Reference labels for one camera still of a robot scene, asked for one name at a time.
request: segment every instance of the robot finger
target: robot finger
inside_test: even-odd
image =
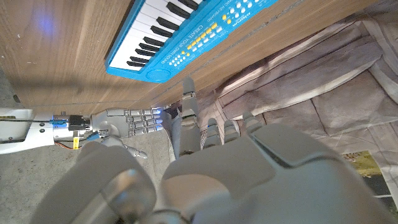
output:
[[[250,112],[243,113],[243,121],[248,134],[262,127],[262,124]]]
[[[160,130],[163,130],[163,126],[161,126],[161,125],[146,126],[143,128],[136,128],[136,129],[133,129],[132,131],[129,131],[129,136],[136,136],[139,134],[146,134],[146,133],[151,133],[151,132],[160,131]]]
[[[195,86],[189,77],[183,81],[180,156],[200,151],[200,130],[197,124],[198,105]]]
[[[210,118],[207,123],[207,138],[203,145],[203,149],[219,145],[221,145],[221,140],[217,121],[214,118]]]
[[[225,123],[224,123],[224,143],[235,140],[238,137],[239,137],[239,134],[236,131],[234,123],[230,120],[225,121]]]

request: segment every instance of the wooden table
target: wooden table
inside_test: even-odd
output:
[[[90,114],[165,106],[191,76],[200,90],[375,0],[279,0],[167,83],[115,77],[104,58],[130,0],[0,0],[0,66],[27,108]]]

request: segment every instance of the keyboard button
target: keyboard button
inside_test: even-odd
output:
[[[187,11],[184,11],[180,7],[176,6],[175,4],[169,2],[169,3],[167,3],[166,7],[167,7],[167,9],[170,9],[170,12],[172,12],[182,18],[189,19],[190,14]]]
[[[140,43],[139,46],[140,46],[143,50],[150,50],[150,51],[153,51],[153,52],[158,52],[158,51],[159,51],[159,48],[158,48],[158,47],[154,47],[154,46],[151,46],[151,45],[148,45],[148,44]]]
[[[199,7],[199,4],[192,0],[178,0],[178,1],[193,10],[197,10]]]
[[[152,45],[156,45],[156,46],[159,46],[159,47],[163,47],[164,46],[164,43],[161,42],[161,41],[154,40],[154,39],[149,38],[149,37],[144,37],[143,39],[144,39],[145,43],[147,43],[147,44],[152,44]]]
[[[127,61],[127,64],[128,64],[129,66],[134,66],[134,67],[144,67],[144,66],[145,66],[145,64],[143,64],[143,63],[137,63],[137,62],[128,62],[128,61]]]
[[[163,29],[161,29],[161,28],[159,28],[159,27],[156,27],[156,26],[151,26],[150,29],[151,29],[155,34],[162,35],[162,36],[164,36],[164,37],[170,38],[171,36],[173,36],[173,33],[169,32],[169,31],[166,31],[166,30],[163,30]]]
[[[136,49],[136,52],[139,55],[150,56],[150,57],[155,56],[155,53],[149,52],[149,51],[146,51],[146,50]]]
[[[130,57],[130,60],[133,62],[139,62],[139,63],[147,63],[149,60],[143,59],[143,58],[138,58],[138,57]]]
[[[172,30],[178,30],[180,28],[180,26],[178,26],[178,25],[176,25],[176,24],[174,24],[174,23],[172,23],[172,22],[170,22],[170,21],[168,21],[166,19],[163,19],[161,17],[158,17],[156,19],[156,21],[159,23],[159,25],[161,25],[163,27],[166,27],[166,28],[169,28],[169,29],[172,29]]]

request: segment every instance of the metal robotic hand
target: metal robotic hand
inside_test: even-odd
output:
[[[0,154],[57,144],[73,142],[73,149],[79,149],[79,142],[106,139],[110,136],[127,138],[163,129],[160,108],[149,110],[107,109],[89,116],[52,115],[42,113],[36,116],[32,110],[0,108]],[[135,157],[147,158],[147,154],[133,147],[125,148]]]
[[[396,223],[352,167],[310,136],[264,126],[244,113],[246,135],[239,137],[227,121],[221,144],[210,119],[200,150],[190,78],[183,83],[182,106],[180,157],[164,172],[157,193],[120,139],[109,136],[83,147],[31,223]],[[131,111],[115,115],[129,118]],[[106,117],[99,120],[108,134],[122,136]]]

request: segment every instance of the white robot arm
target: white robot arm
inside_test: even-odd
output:
[[[163,129],[159,108],[151,110],[107,109],[90,116],[53,115],[34,116],[32,110],[0,108],[0,154],[49,146],[59,141],[132,137]],[[144,152],[128,148],[133,154],[146,157]]]

